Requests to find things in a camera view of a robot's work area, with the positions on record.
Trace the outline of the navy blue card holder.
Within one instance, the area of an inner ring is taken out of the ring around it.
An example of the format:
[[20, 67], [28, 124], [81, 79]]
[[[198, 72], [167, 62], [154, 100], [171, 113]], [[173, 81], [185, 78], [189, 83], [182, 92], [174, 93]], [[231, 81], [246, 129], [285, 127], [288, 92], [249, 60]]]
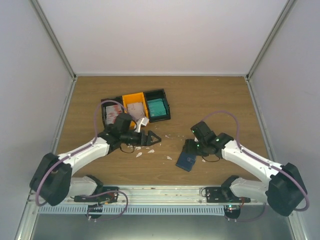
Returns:
[[196, 155], [182, 151], [177, 159], [175, 166], [186, 172], [190, 172], [196, 162], [196, 158]]

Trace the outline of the black bin with red cards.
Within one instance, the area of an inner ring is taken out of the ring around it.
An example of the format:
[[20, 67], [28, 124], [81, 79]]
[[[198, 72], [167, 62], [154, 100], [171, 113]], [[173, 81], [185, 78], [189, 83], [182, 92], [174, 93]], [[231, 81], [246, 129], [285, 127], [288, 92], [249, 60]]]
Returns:
[[105, 128], [113, 124], [120, 113], [127, 113], [122, 96], [101, 99], [102, 123]]

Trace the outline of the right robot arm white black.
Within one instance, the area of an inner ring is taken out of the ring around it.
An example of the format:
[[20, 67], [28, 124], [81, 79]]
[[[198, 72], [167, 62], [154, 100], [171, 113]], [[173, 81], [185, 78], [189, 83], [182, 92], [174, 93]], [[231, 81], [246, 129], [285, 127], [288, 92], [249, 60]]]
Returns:
[[268, 204], [276, 213], [287, 217], [298, 211], [298, 205], [307, 199], [308, 192], [298, 168], [268, 160], [242, 146], [237, 139], [222, 132], [216, 135], [201, 121], [191, 127], [194, 139], [187, 139], [183, 152], [202, 158], [215, 155], [232, 162], [258, 180], [247, 180], [232, 175], [221, 184], [221, 196], [228, 203], [247, 198]]

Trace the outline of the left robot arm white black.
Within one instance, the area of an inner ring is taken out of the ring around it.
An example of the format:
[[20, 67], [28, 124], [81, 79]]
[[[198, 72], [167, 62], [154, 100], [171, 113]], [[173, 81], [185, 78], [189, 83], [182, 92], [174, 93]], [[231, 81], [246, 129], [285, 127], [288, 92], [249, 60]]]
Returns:
[[96, 159], [120, 149], [123, 144], [149, 147], [162, 141], [151, 130], [145, 132], [141, 128], [149, 123], [148, 118], [136, 121], [135, 129], [130, 127], [133, 120], [128, 113], [120, 113], [114, 123], [107, 125], [88, 143], [59, 155], [52, 152], [44, 155], [29, 184], [35, 192], [35, 203], [39, 207], [56, 206], [67, 197], [77, 196], [92, 202], [101, 200], [103, 189], [95, 177], [74, 177], [74, 174]]

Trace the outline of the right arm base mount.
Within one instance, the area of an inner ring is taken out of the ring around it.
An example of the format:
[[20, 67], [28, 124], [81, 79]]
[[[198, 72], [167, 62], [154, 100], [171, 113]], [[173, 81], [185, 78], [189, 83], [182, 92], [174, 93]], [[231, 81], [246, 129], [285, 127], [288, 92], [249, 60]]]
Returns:
[[237, 197], [230, 190], [220, 186], [204, 187], [200, 190], [200, 195], [206, 199], [207, 203], [241, 204], [251, 202], [250, 198]]

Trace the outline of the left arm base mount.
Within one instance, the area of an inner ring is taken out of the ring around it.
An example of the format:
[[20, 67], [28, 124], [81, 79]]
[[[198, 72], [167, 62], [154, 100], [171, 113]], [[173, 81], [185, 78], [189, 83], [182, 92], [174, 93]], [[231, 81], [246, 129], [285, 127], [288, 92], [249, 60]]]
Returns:
[[90, 197], [77, 195], [73, 197], [73, 200], [78, 203], [116, 203], [118, 201], [118, 190], [119, 187], [117, 186], [102, 186], [96, 189]]

